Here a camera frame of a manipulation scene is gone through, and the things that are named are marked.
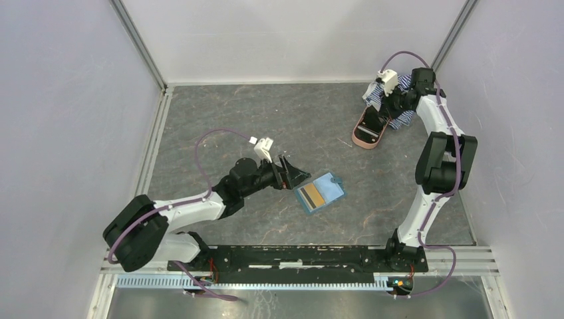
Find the striped cloth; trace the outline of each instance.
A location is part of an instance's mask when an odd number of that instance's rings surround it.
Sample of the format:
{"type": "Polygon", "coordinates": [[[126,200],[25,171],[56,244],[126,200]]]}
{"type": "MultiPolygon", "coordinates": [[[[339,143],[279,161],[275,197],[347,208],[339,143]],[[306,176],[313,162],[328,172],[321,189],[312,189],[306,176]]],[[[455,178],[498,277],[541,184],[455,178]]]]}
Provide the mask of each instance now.
{"type": "MultiPolygon", "coordinates": [[[[411,75],[402,75],[402,76],[398,76],[398,85],[400,87],[400,89],[402,91],[407,90],[409,84],[411,82],[411,75]]],[[[370,83],[370,85],[368,86],[368,89],[370,90],[370,87],[372,87],[372,92],[368,95],[364,95],[362,98],[364,99],[364,101],[366,102],[367,106],[374,106],[376,109],[380,108],[380,95],[382,94],[382,91],[384,90],[384,88],[382,87],[381,84],[378,83],[370,83]]],[[[401,115],[399,115],[397,118],[393,119],[390,122],[390,126],[394,129],[394,130],[399,130],[401,125],[405,125],[408,126],[411,123],[411,119],[413,118],[413,114],[415,114],[415,111],[405,111],[403,112],[401,115]]]]}

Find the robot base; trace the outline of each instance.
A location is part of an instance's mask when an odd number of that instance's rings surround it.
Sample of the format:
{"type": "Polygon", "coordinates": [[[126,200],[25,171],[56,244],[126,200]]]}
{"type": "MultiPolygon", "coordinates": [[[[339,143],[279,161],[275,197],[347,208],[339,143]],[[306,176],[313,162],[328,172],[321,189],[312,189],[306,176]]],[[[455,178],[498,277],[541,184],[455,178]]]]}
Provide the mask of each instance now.
{"type": "MultiPolygon", "coordinates": [[[[409,273],[411,265],[415,272],[429,270],[422,248],[414,260],[406,255],[406,249],[398,254],[388,247],[366,245],[208,247],[198,234],[189,234],[200,244],[201,251],[185,267],[189,271],[209,272],[213,259],[222,283],[372,283],[375,272],[409,273]]],[[[181,271],[172,262],[168,263],[168,270],[181,271]]]]}

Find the white wall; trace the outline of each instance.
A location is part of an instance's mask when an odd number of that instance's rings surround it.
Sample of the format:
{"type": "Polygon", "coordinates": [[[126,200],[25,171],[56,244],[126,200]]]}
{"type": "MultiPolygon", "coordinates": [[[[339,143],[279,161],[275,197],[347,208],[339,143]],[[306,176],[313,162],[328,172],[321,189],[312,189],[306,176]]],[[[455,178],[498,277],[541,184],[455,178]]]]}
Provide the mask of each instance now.
{"type": "Polygon", "coordinates": [[[431,63],[464,0],[124,3],[168,82],[326,82],[372,80],[399,50],[431,63]]]}
{"type": "Polygon", "coordinates": [[[562,318],[564,2],[480,1],[439,71],[478,137],[466,203],[516,318],[562,318]]]}
{"type": "Polygon", "coordinates": [[[84,318],[159,89],[107,0],[0,4],[0,318],[84,318]]]}

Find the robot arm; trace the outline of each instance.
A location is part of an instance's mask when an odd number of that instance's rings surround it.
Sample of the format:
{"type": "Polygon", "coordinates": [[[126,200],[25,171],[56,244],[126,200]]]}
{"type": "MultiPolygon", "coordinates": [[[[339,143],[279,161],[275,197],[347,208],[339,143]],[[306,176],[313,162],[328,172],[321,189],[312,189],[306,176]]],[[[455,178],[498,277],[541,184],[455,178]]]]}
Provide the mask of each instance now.
{"type": "Polygon", "coordinates": [[[415,200],[406,219],[386,245],[391,256],[399,255],[400,258],[417,263],[423,255],[422,245],[425,245],[427,232],[441,207],[449,200],[449,192],[456,185],[456,162],[446,160],[445,155],[450,154],[456,158],[454,139],[458,139],[458,189],[463,189],[468,181],[478,141],[473,136],[465,135],[452,119],[446,106],[446,95],[442,91],[437,94],[437,88],[434,88],[436,76],[431,68],[414,69],[406,92],[399,89],[397,73],[393,70],[385,70],[376,81],[384,86],[382,109],[389,114],[397,114],[398,110],[416,111],[423,120],[428,135],[416,166],[415,180],[418,187],[415,200]]]}
{"type": "Polygon", "coordinates": [[[293,189],[310,178],[309,173],[292,166],[283,156],[279,156],[280,165],[273,163],[268,153],[271,144],[270,139],[258,141],[255,151],[262,159],[260,165],[251,158],[237,160],[208,196],[203,193],[171,201],[136,196],[103,233],[112,247],[141,216],[159,211],[131,229],[118,243],[115,255],[123,269],[135,271],[151,260],[188,263],[204,244],[196,234],[183,233],[181,228],[229,217],[243,207],[245,197],[266,187],[293,189]]]}

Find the gray mat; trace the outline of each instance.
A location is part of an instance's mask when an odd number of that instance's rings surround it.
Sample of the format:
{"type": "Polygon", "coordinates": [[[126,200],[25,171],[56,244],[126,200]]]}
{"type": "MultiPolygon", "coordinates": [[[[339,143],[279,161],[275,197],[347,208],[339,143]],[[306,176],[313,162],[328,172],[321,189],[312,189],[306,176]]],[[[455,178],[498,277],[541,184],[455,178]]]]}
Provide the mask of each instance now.
{"type": "MultiPolygon", "coordinates": [[[[194,165],[194,143],[210,128],[233,128],[274,139],[271,155],[313,177],[331,171],[341,177],[347,196],[305,214],[293,191],[265,189],[245,207],[219,221],[187,227],[205,242],[233,245],[384,245],[404,220],[416,192],[415,165],[426,141],[423,123],[386,130],[374,150],[351,142],[364,110],[366,84],[265,84],[183,86],[174,90],[149,196],[177,199],[203,192],[206,183],[194,165]]],[[[215,185],[240,157],[256,159],[252,145],[229,133],[206,138],[200,161],[215,185]]],[[[460,198],[439,212],[430,244],[472,244],[460,198]]]]}

